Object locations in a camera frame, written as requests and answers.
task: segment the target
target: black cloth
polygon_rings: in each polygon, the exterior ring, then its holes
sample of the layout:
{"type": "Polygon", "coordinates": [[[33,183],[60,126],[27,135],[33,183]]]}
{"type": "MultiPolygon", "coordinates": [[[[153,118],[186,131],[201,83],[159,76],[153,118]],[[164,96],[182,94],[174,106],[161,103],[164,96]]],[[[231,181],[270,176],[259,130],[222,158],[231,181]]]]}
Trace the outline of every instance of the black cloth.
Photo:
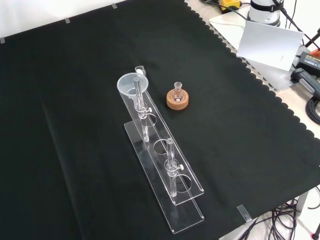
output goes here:
{"type": "Polygon", "coordinates": [[[0,45],[3,239],[211,240],[245,223],[237,206],[255,218],[320,184],[320,141],[183,0],[117,6],[0,45]],[[116,83],[138,65],[204,188],[204,221],[177,234],[124,130],[116,83]]]}

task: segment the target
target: clear acrylic rack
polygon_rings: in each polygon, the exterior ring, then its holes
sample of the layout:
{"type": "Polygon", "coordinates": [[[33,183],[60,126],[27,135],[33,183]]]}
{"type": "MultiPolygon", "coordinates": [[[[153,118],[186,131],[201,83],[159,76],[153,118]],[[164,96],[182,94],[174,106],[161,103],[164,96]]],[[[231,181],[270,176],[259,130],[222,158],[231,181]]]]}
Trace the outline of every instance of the clear acrylic rack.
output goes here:
{"type": "Polygon", "coordinates": [[[194,198],[204,189],[151,99],[143,66],[123,75],[117,88],[132,121],[124,128],[173,233],[204,220],[194,198]]]}

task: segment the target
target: scalloped edge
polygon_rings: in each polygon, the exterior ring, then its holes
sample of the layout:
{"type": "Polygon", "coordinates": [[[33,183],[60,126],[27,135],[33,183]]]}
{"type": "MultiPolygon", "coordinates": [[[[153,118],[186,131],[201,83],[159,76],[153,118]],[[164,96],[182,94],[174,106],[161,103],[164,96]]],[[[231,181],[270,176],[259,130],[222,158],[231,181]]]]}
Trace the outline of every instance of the scalloped edge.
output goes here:
{"type": "Polygon", "coordinates": [[[218,38],[223,45],[225,46],[225,48],[232,54],[234,55],[237,59],[239,59],[239,61],[241,62],[241,65],[243,67],[245,67],[246,69],[248,69],[250,72],[250,75],[255,78],[256,80],[258,80],[261,83],[261,86],[267,90],[267,94],[272,94],[273,97],[279,101],[280,100],[280,104],[282,105],[282,107],[285,109],[285,111],[288,111],[288,113],[290,113],[290,115],[292,116],[292,120],[298,123],[298,126],[302,129],[304,129],[306,131],[306,136],[307,137],[311,137],[311,139],[315,140],[316,142],[318,142],[318,144],[320,144],[320,139],[315,137],[315,134],[307,128],[306,124],[304,124],[301,119],[295,115],[295,112],[289,108],[289,106],[283,102],[282,98],[276,95],[276,92],[279,92],[276,88],[274,88],[273,86],[271,86],[269,84],[269,82],[243,57],[238,57],[237,56],[237,50],[222,36],[222,34],[219,33],[219,31],[207,24],[204,19],[200,16],[199,13],[197,13],[195,10],[193,10],[191,8],[191,6],[188,5],[188,2],[186,0],[176,0],[176,1],[181,1],[182,4],[185,6],[186,9],[188,9],[193,15],[195,15],[200,21],[201,23],[206,26],[206,29],[208,29],[210,32],[213,33],[213,35],[218,38]]]}

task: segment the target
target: power cord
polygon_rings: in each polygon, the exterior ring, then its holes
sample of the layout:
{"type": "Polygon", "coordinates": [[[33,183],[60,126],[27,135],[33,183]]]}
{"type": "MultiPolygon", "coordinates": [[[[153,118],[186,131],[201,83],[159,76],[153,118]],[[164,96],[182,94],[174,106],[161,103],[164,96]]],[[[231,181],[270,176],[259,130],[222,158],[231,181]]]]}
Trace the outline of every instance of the power cord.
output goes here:
{"type": "Polygon", "coordinates": [[[222,7],[222,8],[226,8],[226,9],[228,9],[229,11],[238,14],[240,17],[242,17],[244,20],[247,21],[247,18],[246,18],[246,17],[244,17],[242,14],[240,14],[240,13],[237,12],[236,10],[232,9],[231,7],[223,6],[223,5],[219,4],[219,3],[212,2],[212,1],[210,1],[210,0],[207,0],[207,1],[201,0],[201,2],[206,3],[206,4],[212,4],[212,5],[220,6],[220,7],[222,7]]]}
{"type": "MultiPolygon", "coordinates": [[[[277,2],[277,0],[272,0],[273,1],[273,3],[276,5],[276,6],[278,6],[279,5],[279,3],[277,2]]],[[[299,32],[302,32],[303,33],[303,31],[296,25],[296,23],[292,20],[292,18],[287,14],[287,11],[284,9],[284,8],[282,8],[282,9],[280,9],[280,11],[283,13],[283,15],[293,24],[293,26],[295,26],[295,28],[299,31],[299,32]]],[[[319,51],[320,51],[320,47],[307,35],[307,34],[304,34],[305,36],[306,36],[306,38],[307,39],[309,39],[309,41],[311,42],[311,43],[313,43],[318,49],[319,49],[319,51]]]]}
{"type": "Polygon", "coordinates": [[[297,0],[295,0],[295,3],[294,3],[293,14],[292,14],[292,17],[291,17],[292,20],[294,20],[294,17],[295,17],[296,7],[297,7],[297,0]]]}
{"type": "Polygon", "coordinates": [[[287,29],[287,24],[288,24],[288,18],[285,18],[285,29],[287,29]]]}
{"type": "Polygon", "coordinates": [[[305,112],[307,116],[316,124],[320,125],[320,116],[316,112],[317,104],[319,103],[319,99],[316,97],[312,97],[305,106],[305,112]]]}
{"type": "Polygon", "coordinates": [[[250,227],[243,233],[243,235],[239,238],[239,240],[247,240],[249,238],[250,232],[253,227],[257,224],[263,223],[267,220],[272,220],[272,226],[268,235],[268,240],[271,239],[273,236],[274,240],[285,240],[285,238],[281,235],[280,231],[277,229],[276,222],[278,221],[283,227],[289,229],[290,232],[290,240],[295,239],[296,234],[296,226],[297,226],[297,200],[293,199],[290,204],[286,203],[281,205],[281,207],[277,207],[271,211],[272,216],[261,221],[258,221],[259,217],[250,225],[250,227]],[[285,225],[282,220],[281,216],[289,216],[292,218],[293,226],[285,225]]]}
{"type": "MultiPolygon", "coordinates": [[[[320,194],[320,189],[317,186],[315,188],[316,188],[317,192],[320,194]]],[[[308,209],[310,209],[310,210],[315,210],[315,209],[318,209],[318,208],[320,208],[320,203],[316,207],[308,207],[308,209]]]]}

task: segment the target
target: clear plastic funnel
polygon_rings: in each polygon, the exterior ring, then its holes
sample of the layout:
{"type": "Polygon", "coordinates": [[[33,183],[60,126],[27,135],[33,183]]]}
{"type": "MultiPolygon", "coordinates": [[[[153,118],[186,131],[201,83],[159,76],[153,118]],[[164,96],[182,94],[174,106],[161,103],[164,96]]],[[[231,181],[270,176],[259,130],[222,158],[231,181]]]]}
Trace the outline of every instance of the clear plastic funnel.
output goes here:
{"type": "Polygon", "coordinates": [[[147,90],[147,87],[149,84],[148,79],[142,74],[132,72],[132,73],[123,75],[118,80],[116,86],[119,92],[123,95],[128,96],[130,99],[136,99],[137,92],[136,92],[135,81],[134,81],[134,79],[136,78],[139,78],[140,80],[141,94],[145,90],[147,90]]]}

